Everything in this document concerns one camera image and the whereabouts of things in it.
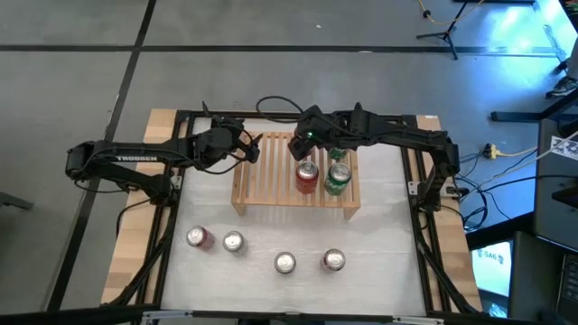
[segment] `silver can top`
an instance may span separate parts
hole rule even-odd
[[[330,174],[335,181],[348,181],[351,178],[350,168],[341,162],[332,165]]]
[[[317,165],[314,162],[299,162],[298,167],[299,177],[306,180],[315,178],[317,176],[318,170]]]
[[[223,247],[225,247],[229,252],[238,251],[244,243],[245,239],[238,231],[229,231],[223,237]]]
[[[198,246],[205,239],[205,229],[201,226],[192,227],[187,233],[187,242],[191,246]]]
[[[295,256],[288,252],[279,253],[275,258],[275,269],[281,274],[289,274],[296,265]]]
[[[339,249],[332,248],[325,253],[325,264],[333,271],[339,271],[345,266],[345,255]]]

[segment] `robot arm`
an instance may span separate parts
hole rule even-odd
[[[115,163],[158,162],[174,168],[194,167],[199,171],[231,155],[240,162],[256,162],[261,136],[250,138],[248,144],[239,137],[245,132],[243,119],[214,116],[211,129],[197,135],[172,139],[162,144],[127,144],[109,141],[85,142],[68,151],[66,174],[74,181],[102,178],[115,182],[121,189],[143,190],[153,204],[172,199],[170,177],[146,175]],[[235,156],[240,149],[245,156]]]
[[[360,103],[352,111],[331,114],[323,114],[313,106],[299,119],[289,150],[300,161],[314,146],[357,150],[373,144],[392,144],[432,155],[433,168],[427,181],[418,185],[416,197],[421,209],[440,210],[440,190],[445,180],[460,171],[458,146],[447,132],[393,124],[383,116],[364,111]]]

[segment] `wooden rack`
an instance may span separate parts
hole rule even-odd
[[[295,188],[298,162],[287,148],[292,137],[290,132],[263,133],[257,162],[243,162],[235,168],[231,204],[239,216],[245,215],[247,205],[266,205],[343,208],[343,217],[349,220],[361,206],[357,153],[348,150],[345,158],[336,162],[325,149],[313,148],[304,160],[319,167],[319,180],[314,193],[303,195]],[[339,196],[329,195],[323,186],[327,171],[334,163],[345,163],[351,170],[351,181]]]

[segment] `upright can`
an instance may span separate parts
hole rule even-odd
[[[247,241],[238,231],[229,231],[223,237],[223,247],[235,255],[243,255],[247,251]]]
[[[330,195],[340,195],[350,182],[351,171],[345,163],[335,163],[327,172],[325,190]]]
[[[331,148],[329,150],[329,156],[334,160],[339,160],[345,158],[347,150],[340,148]]]
[[[204,227],[195,226],[187,233],[187,243],[193,247],[209,249],[215,243],[215,237]]]
[[[275,257],[275,270],[280,274],[289,274],[296,266],[295,256],[289,252],[279,253]]]
[[[303,194],[315,192],[317,180],[319,179],[319,169],[313,162],[299,162],[295,168],[295,187]]]
[[[345,266],[345,255],[339,249],[332,248],[322,257],[322,268],[327,271],[339,271]]]

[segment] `gray floor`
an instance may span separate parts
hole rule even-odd
[[[575,32],[554,3],[540,0],[540,11],[482,5],[458,23],[454,40],[487,48],[550,47],[547,23],[568,53]],[[449,0],[426,4],[441,21],[459,9]],[[2,7],[0,44],[132,44],[146,1],[4,0]],[[405,0],[171,0],[158,2],[145,43],[435,46],[415,35],[442,30]],[[42,308],[81,195],[64,175],[66,150],[102,136],[128,56],[0,52],[0,190],[36,203],[25,213],[0,209],[0,313]],[[276,94],[327,112],[360,101],[377,113],[438,115],[462,154],[485,143],[513,153],[536,145],[537,126],[491,123],[489,112],[550,105],[544,93],[561,77],[551,73],[557,63],[465,54],[453,61],[448,54],[421,53],[143,53],[116,140],[140,141],[151,108],[200,109],[205,100],[214,110],[250,110],[258,98]],[[480,160],[471,177],[483,181],[515,161]],[[528,168],[510,177],[532,173]],[[523,199],[533,195],[531,183],[495,193],[512,217],[532,209]],[[98,305],[124,200],[98,196],[65,308]],[[468,213],[480,204],[472,196],[461,208]],[[486,225],[503,219],[492,206]]]

